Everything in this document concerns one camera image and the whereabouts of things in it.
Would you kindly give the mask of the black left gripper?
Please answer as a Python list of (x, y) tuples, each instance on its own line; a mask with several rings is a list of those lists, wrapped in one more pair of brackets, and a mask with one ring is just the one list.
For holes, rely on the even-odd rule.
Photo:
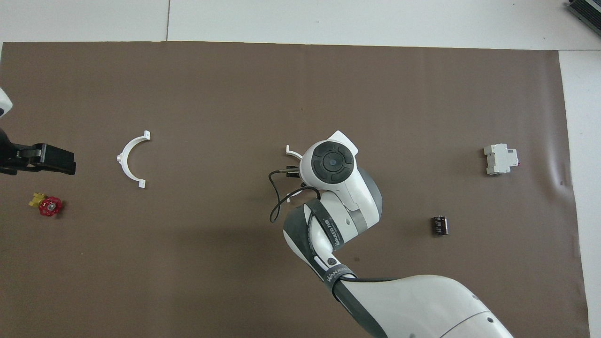
[[(17, 169), (8, 167), (8, 162), (15, 156), (16, 148), (7, 134), (0, 129), (0, 172), (16, 176)], [(58, 172), (65, 175), (75, 175), (77, 163), (73, 152), (54, 147), (46, 143), (24, 146), (19, 150), (19, 160), (23, 162), (21, 170), (28, 172)]]

